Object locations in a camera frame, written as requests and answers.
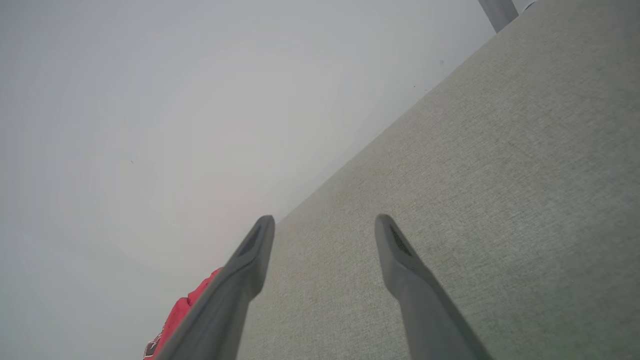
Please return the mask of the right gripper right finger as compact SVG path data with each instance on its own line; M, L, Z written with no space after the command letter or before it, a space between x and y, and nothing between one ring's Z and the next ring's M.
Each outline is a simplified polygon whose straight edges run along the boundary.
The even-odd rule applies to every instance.
M490 360L462 313L388 214L378 214L375 243L382 279L398 301L412 360Z

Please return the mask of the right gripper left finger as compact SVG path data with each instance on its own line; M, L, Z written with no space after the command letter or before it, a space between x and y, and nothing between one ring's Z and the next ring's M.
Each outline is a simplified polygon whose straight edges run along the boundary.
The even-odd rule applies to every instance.
M202 292L158 360L235 360L251 301L265 284L275 219L263 215Z

